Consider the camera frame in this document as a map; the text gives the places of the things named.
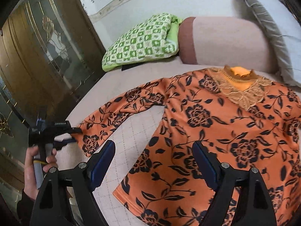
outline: finger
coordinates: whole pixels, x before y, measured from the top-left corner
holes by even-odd
[[[57,165],[56,163],[50,163],[50,164],[47,164],[47,165],[45,165],[45,166],[43,167],[43,171],[44,171],[44,172],[48,172],[49,169],[50,169],[51,167],[56,167],[56,168],[58,168],[58,165]]]
[[[54,155],[50,155],[46,158],[47,163],[56,163],[57,159],[55,158]]]
[[[54,156],[56,156],[56,154],[57,154],[56,148],[53,148],[53,149],[52,149],[52,154],[53,154]]]
[[[39,147],[34,146],[27,148],[25,156],[25,168],[30,167],[33,164],[33,156],[37,155],[39,152]]]

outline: screw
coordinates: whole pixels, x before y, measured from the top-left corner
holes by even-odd
[[[81,169],[85,168],[86,166],[87,166],[87,163],[85,163],[85,162],[81,162],[78,164],[78,167]]]
[[[222,163],[222,167],[223,167],[223,168],[229,168],[230,165],[229,165],[229,163],[227,163],[227,162],[223,162],[223,163]]]
[[[258,173],[258,172],[259,172],[258,169],[257,169],[256,167],[252,167],[252,168],[251,168],[251,171],[254,172],[254,173]]]
[[[50,172],[50,173],[56,172],[56,167],[51,167],[51,168],[49,169],[49,172]]]

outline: human hand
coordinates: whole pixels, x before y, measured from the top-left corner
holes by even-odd
[[[24,168],[24,193],[27,194],[29,198],[35,200],[37,198],[39,190],[37,189],[35,171],[33,168],[33,156],[37,155],[39,152],[38,146],[27,148],[25,157],[25,168]],[[57,159],[55,158],[57,154],[56,149],[52,149],[52,155],[46,158],[48,162],[47,165],[43,167],[44,172],[48,172],[51,167],[58,167],[56,164]]]

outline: green checkered cushion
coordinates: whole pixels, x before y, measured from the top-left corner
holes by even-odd
[[[105,53],[102,60],[104,71],[131,63],[168,58],[178,48],[180,19],[168,13],[152,16],[120,37]]]

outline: white pillow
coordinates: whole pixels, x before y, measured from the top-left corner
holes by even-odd
[[[251,8],[277,56],[286,84],[301,87],[301,26],[279,0],[244,0]]]

